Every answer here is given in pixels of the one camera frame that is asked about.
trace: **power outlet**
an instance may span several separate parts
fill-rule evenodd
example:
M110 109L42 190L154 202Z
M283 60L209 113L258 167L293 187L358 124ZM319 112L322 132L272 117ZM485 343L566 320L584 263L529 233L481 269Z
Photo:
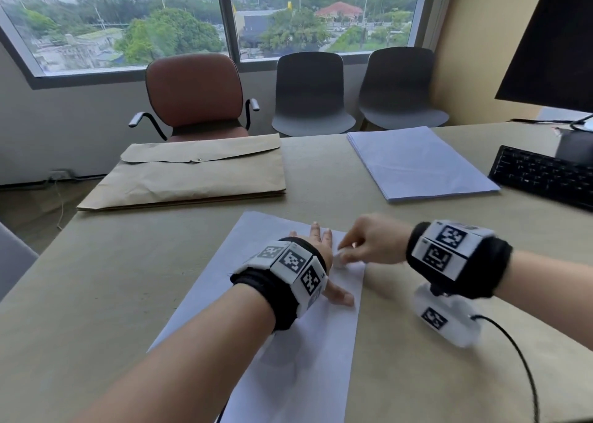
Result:
M67 181L68 179L74 179L74 172L72 170L50 170L49 181Z

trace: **house with red roof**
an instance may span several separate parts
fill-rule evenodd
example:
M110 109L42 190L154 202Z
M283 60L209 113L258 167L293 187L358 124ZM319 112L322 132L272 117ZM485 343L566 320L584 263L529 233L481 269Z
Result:
M359 17L359 15L362 15L362 9L357 6L352 6L338 1L332 5L329 5L328 7L319 9L315 15L325 19L334 19L341 15L342 17L347 17L351 21L354 21Z

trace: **window frame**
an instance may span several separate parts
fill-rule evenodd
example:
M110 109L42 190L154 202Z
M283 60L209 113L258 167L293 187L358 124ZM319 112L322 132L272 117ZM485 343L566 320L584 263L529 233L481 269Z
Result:
M240 73L276 70L277 58L262 60L241 60L237 28L231 0L218 0L222 23L225 29L226 46L229 56ZM424 47L434 50L441 32L449 0L418 0L414 10L408 46ZM19 67L32 89L79 87L86 85L112 84L120 82L139 82L145 80L146 66L114 67L97 70L69 70L63 74L43 72L33 53L29 51L16 28L0 6L0 43ZM340 54L344 65L366 64L367 53Z

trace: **yellow wall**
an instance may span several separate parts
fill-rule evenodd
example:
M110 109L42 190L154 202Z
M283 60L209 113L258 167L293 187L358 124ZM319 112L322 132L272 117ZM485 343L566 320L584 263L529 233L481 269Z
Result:
M433 103L450 125L537 116L539 106L494 99L537 1L450 1L432 84Z

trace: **black computer monitor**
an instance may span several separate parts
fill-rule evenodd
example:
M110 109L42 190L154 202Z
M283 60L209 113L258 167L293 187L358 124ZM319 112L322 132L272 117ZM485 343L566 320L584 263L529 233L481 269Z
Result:
M538 2L496 98L593 113L593 0Z

